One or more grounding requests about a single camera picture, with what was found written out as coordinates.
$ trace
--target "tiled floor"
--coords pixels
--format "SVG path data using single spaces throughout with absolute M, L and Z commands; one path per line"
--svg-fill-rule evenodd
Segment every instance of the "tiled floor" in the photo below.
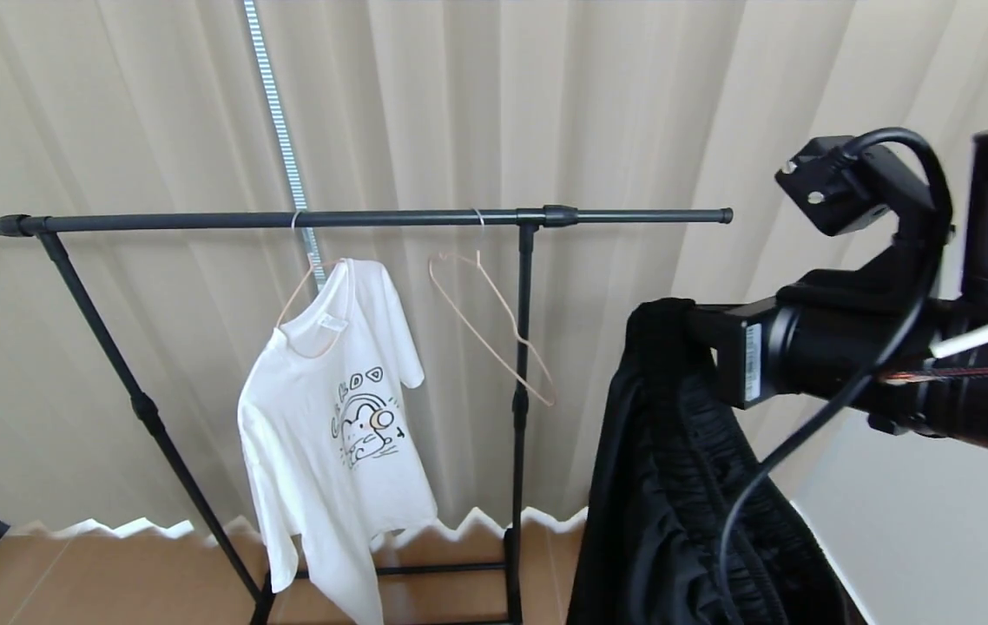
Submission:
M 522 609 L 527 625 L 565 621 L 582 529 L 558 534 L 526 521 L 522 541 Z M 247 566 L 261 578 L 263 547 L 233 536 Z M 499 537 L 471 526 L 458 541 L 419 535 L 400 549 L 375 555 L 379 565 L 499 561 Z M 498 618 L 505 614 L 501 572 L 386 577 L 379 583 L 386 621 L 445 622 Z M 252 612 L 223 554 L 199 539 L 161 535 L 116 538 L 82 535 L 60 541 L 9 536 L 0 542 L 0 624 L 86 622 L 211 622 L 241 625 Z M 308 581 L 300 579 L 275 598 L 271 622 L 342 624 L 342 613 Z

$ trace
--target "robotic arm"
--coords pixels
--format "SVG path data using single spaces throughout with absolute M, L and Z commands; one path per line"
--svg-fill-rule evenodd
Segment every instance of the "robotic arm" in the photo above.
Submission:
M 893 140 L 923 160 L 928 186 L 879 145 Z M 988 447 L 988 130 L 974 143 L 962 296 L 952 301 L 926 293 L 916 301 L 952 234 L 944 175 L 921 137 L 902 129 L 819 137 L 787 162 L 776 181 L 827 236 L 888 210 L 899 229 L 855 272 L 817 269 L 775 297 L 696 307 L 688 329 L 717 351 L 721 399 L 737 408 L 784 392 L 831 399 L 862 372 L 847 404 L 866 411 L 875 430 Z M 904 336 L 894 337 L 901 320 Z M 880 357 L 886 341 L 892 353 Z

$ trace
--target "striped light strip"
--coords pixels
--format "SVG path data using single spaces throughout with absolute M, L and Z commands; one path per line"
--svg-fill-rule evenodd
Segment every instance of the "striped light strip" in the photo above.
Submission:
M 279 87 L 274 82 L 274 72 L 271 71 L 271 56 L 267 54 L 267 41 L 263 39 L 263 27 L 259 23 L 259 12 L 255 10 L 255 0 L 243 0 L 243 10 L 247 13 L 247 28 L 251 31 L 251 44 L 255 47 L 255 60 L 259 63 L 259 75 L 263 79 L 263 90 L 267 92 L 267 104 L 271 108 L 271 119 L 274 131 L 279 136 L 279 148 L 282 150 L 282 162 L 287 168 L 289 194 L 293 196 L 294 210 L 308 210 L 305 199 L 305 189 L 300 182 L 300 171 L 297 170 L 297 159 L 293 155 L 293 144 L 289 141 L 289 130 L 282 112 L 282 102 L 279 99 Z M 300 229 L 305 241 L 305 253 L 313 262 L 313 277 L 316 278 L 316 288 L 324 288 L 324 269 L 320 266 L 320 249 L 316 245 L 316 233 L 311 228 Z

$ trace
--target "curtain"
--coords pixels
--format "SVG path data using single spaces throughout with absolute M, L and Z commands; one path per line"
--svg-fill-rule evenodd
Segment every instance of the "curtain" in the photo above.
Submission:
M 560 400 L 532 401 L 525 502 L 560 518 L 586 502 L 637 302 L 749 301 L 886 244 L 891 220 L 825 238 L 781 194 L 772 175 L 807 138 L 918 130 L 946 165 L 961 224 L 970 135 L 988 128 L 979 0 L 267 1 L 259 12 L 312 210 L 735 210 L 729 226 L 537 235 L 533 336 Z M 292 208 L 243 5 L 0 1 L 0 214 Z M 513 379 L 439 299 L 426 261 L 481 247 L 515 305 L 515 234 L 317 230 L 325 260 L 379 260 L 398 285 L 427 372 L 407 396 L 411 425 L 449 525 L 475 506 L 509 521 Z M 236 400 L 304 272 L 299 237 L 63 239 L 217 514 L 251 518 Z M 959 256 L 956 241 L 951 266 Z M 469 270 L 438 277 L 511 361 L 494 293 Z M 782 397 L 740 419 L 764 454 L 818 404 Z M 777 471 L 788 494 L 826 441 Z M 144 516 L 196 518 L 43 250 L 0 239 L 0 517 Z

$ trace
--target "white wall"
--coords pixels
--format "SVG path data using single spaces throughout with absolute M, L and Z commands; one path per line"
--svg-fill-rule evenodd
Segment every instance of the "white wall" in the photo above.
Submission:
M 796 503 L 875 624 L 987 624 L 988 451 L 860 416 Z

